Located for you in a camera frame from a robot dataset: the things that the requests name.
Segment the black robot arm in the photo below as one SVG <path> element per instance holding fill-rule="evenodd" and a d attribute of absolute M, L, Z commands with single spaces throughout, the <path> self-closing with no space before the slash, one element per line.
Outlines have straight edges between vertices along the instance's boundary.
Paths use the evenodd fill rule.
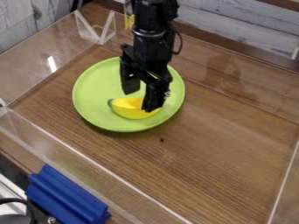
<path fill-rule="evenodd" d="M 183 49 L 183 42 L 174 50 L 175 36 L 182 36 L 174 27 L 178 18 L 178 0 L 133 0 L 135 23 L 134 44 L 123 44 L 121 56 L 121 81 L 126 95 L 146 84 L 142 110 L 153 112 L 165 105 L 174 77 L 169 70 L 173 56 Z"/>

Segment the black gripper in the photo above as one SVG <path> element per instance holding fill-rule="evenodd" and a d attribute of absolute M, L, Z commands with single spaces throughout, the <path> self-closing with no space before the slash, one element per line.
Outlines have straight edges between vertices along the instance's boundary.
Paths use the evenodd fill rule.
<path fill-rule="evenodd" d="M 141 81 L 147 83 L 142 110 L 153 112 L 165 105 L 174 80 L 167 66 L 174 56 L 175 31 L 173 27 L 161 31 L 135 27 L 133 33 L 134 44 L 121 46 L 122 88 L 130 95 L 141 89 Z"/>

